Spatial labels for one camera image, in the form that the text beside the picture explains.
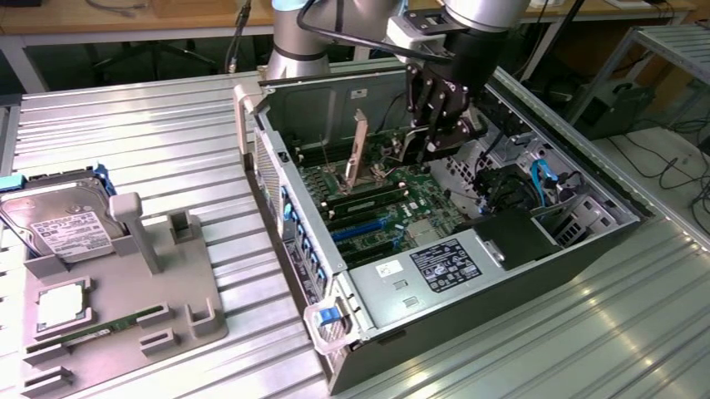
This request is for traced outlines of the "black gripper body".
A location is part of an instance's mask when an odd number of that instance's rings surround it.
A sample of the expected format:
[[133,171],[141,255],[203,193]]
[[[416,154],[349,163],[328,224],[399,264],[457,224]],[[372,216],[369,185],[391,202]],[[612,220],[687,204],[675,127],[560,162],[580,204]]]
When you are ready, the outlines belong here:
[[452,61],[443,66],[445,121],[455,121],[467,110],[469,97],[483,88],[496,69],[503,50],[503,33],[476,29],[445,35],[444,48]]

